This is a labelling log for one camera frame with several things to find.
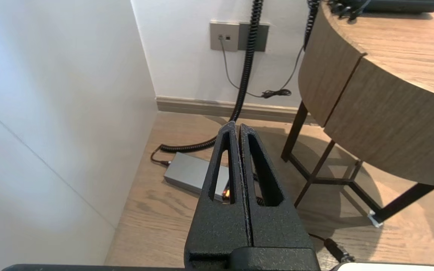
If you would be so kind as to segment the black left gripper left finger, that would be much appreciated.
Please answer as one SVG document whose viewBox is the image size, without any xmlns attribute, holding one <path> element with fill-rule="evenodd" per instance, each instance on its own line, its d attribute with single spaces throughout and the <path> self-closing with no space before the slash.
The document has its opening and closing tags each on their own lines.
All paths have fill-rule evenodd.
<svg viewBox="0 0 434 271">
<path fill-rule="evenodd" d="M 223 153 L 229 159 L 230 204 L 215 200 Z M 236 123 L 223 125 L 217 134 L 203 188 L 184 247 L 186 265 L 227 265 L 232 251 L 252 244 L 249 200 Z"/>
</svg>

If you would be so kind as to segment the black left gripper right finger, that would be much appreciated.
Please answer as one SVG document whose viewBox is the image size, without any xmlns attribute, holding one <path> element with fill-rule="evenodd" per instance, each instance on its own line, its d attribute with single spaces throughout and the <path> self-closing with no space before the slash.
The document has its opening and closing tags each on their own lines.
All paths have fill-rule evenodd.
<svg viewBox="0 0 434 271">
<path fill-rule="evenodd" d="M 310 237 L 257 132 L 241 125 L 238 142 L 247 244 L 231 252 L 229 267 L 240 271 L 318 271 Z"/>
</svg>

